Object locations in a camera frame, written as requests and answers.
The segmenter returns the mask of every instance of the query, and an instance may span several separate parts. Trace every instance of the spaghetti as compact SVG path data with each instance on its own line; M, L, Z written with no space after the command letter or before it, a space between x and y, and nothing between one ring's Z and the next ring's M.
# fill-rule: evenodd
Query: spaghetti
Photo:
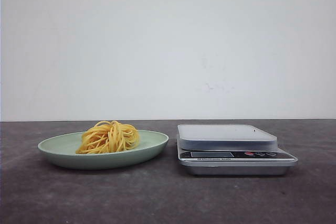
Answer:
M100 121L82 135L77 154L122 152L137 147L139 133L133 125Z

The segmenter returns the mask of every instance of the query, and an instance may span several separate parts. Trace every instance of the white backdrop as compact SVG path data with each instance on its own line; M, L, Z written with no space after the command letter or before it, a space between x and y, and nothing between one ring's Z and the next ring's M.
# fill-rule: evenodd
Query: white backdrop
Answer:
M336 118L336 0L2 0L2 121Z

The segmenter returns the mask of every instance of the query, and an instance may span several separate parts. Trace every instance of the dark table surface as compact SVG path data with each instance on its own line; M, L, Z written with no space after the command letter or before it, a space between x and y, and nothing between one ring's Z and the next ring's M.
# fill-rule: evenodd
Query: dark table surface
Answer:
M336 120L121 121L170 137L147 162L107 170L48 163L37 144L93 121L1 123L1 223L336 223ZM285 176L193 176L180 123L251 124L298 157Z

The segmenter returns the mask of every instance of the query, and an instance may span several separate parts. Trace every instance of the silver scale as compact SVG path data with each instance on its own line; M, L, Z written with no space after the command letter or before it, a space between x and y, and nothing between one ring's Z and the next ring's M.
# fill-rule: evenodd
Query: silver scale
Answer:
M195 175L283 175L298 159L251 125L178 125L180 163Z

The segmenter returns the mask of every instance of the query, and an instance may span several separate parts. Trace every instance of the light green plate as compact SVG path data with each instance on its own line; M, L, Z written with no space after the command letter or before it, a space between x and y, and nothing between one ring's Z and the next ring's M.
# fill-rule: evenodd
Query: light green plate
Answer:
M103 154L76 154L83 132L48 138L38 144L47 160L72 169L109 169L147 161L163 151L169 137L154 131L139 130L140 144L128 151Z

